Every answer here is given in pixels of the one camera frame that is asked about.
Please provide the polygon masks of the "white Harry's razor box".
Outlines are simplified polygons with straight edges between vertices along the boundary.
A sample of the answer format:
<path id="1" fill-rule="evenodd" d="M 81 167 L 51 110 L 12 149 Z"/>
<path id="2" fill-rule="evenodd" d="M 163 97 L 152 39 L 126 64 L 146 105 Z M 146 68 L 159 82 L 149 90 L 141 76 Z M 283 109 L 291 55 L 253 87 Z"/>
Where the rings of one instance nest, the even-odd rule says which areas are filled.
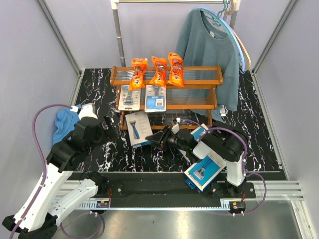
<path id="1" fill-rule="evenodd" d="M 153 135 L 148 115 L 144 111 L 125 115 L 132 148 L 151 144 L 146 137 Z"/>

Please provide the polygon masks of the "blue razor box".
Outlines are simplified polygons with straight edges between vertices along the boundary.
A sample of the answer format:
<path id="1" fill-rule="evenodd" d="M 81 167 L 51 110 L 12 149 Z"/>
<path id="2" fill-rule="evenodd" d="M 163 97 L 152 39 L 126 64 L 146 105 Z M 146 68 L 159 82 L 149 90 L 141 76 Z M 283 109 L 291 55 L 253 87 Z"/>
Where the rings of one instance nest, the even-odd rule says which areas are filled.
<path id="1" fill-rule="evenodd" d="M 196 142 L 199 141 L 199 139 L 201 138 L 201 136 L 208 130 L 208 127 L 204 124 L 201 125 L 201 127 L 197 127 L 196 129 L 194 129 L 191 132 L 191 135 L 193 135 L 194 139 Z M 180 154 L 183 156 L 183 158 L 185 159 L 185 161 L 190 164 L 191 161 L 190 159 L 186 156 L 186 152 L 184 150 L 179 149 Z"/>
<path id="2" fill-rule="evenodd" d="M 184 172 L 185 182 L 191 189 L 203 192 L 225 167 L 226 161 L 211 151 L 203 160 L 192 164 Z"/>

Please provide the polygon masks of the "Gillette razor blister pack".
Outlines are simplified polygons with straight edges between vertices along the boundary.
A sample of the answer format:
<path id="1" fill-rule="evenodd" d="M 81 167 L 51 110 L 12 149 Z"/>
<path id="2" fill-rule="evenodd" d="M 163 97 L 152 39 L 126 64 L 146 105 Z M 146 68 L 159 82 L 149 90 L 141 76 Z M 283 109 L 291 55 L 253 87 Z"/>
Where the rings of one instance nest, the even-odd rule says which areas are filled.
<path id="1" fill-rule="evenodd" d="M 146 85 L 144 110 L 146 113 L 166 111 L 166 88 Z"/>

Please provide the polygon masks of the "orange bic razor bag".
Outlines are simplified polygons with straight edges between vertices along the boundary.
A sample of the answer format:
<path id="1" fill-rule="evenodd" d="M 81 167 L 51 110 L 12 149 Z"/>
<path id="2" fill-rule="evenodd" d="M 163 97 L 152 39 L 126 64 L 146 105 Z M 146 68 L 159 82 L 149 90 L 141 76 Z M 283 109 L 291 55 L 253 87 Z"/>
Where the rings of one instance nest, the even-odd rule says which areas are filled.
<path id="1" fill-rule="evenodd" d="M 168 54 L 168 61 L 170 63 L 170 73 L 168 84 L 184 87 L 183 77 L 183 59 L 174 52 Z"/>
<path id="2" fill-rule="evenodd" d="M 144 74 L 148 66 L 147 58 L 133 58 L 132 67 L 133 67 L 133 76 L 130 81 L 129 90 L 138 90 L 145 87 L 144 85 Z"/>
<path id="3" fill-rule="evenodd" d="M 152 63 L 155 67 L 155 74 L 150 80 L 151 85 L 166 87 L 166 67 L 167 59 L 152 56 Z"/>

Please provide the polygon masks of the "orange BIC razor bag front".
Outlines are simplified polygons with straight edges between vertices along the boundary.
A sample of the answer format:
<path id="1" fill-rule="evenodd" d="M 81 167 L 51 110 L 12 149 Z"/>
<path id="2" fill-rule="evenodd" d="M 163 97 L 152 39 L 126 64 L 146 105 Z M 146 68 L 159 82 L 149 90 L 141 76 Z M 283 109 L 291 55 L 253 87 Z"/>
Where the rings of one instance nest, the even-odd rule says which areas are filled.
<path id="1" fill-rule="evenodd" d="M 132 67 L 133 67 L 133 76 L 130 81 L 129 90 L 138 90 L 145 87 L 144 85 L 144 74 L 148 66 L 147 58 L 133 58 Z"/>

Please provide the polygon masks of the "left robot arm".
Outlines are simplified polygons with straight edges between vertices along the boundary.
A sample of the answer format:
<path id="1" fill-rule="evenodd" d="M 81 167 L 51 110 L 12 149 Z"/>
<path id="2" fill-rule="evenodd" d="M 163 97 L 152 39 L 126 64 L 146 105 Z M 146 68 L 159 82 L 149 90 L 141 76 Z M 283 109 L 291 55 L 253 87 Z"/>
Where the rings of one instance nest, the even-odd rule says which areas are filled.
<path id="1" fill-rule="evenodd" d="M 96 196 L 111 195 L 109 180 L 97 171 L 87 173 L 85 179 L 58 202 L 56 195 L 77 165 L 99 145 L 117 139 L 109 117 L 104 118 L 107 129 L 95 117 L 83 117 L 74 130 L 54 144 L 44 162 L 43 174 L 21 209 L 5 217 L 2 225 L 13 237 L 20 239 L 50 239 L 64 219 L 84 201 Z"/>

